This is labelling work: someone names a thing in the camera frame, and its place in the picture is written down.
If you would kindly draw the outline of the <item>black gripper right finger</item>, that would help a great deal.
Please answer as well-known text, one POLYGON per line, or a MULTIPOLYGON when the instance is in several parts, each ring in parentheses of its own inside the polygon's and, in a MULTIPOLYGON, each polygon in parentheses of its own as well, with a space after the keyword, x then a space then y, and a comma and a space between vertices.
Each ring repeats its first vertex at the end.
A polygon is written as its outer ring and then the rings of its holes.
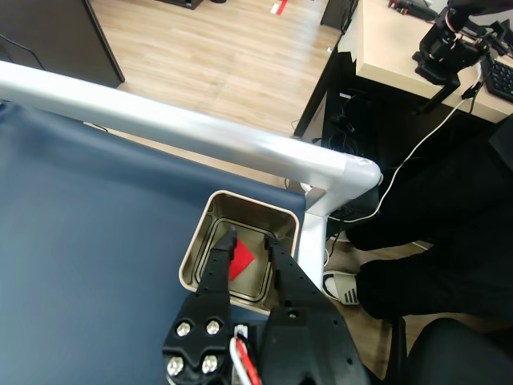
POLYGON ((345 319, 273 237, 265 238, 279 304, 262 334, 264 384, 368 384, 345 319))

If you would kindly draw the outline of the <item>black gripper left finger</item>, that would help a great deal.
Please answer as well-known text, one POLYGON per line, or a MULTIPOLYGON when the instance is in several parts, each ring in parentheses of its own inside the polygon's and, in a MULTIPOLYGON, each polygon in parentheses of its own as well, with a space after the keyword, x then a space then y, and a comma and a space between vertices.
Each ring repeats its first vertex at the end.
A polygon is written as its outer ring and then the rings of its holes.
POLYGON ((210 249, 194 293, 184 300, 164 340, 167 384, 229 384, 232 360, 229 266, 237 234, 229 229, 210 249))

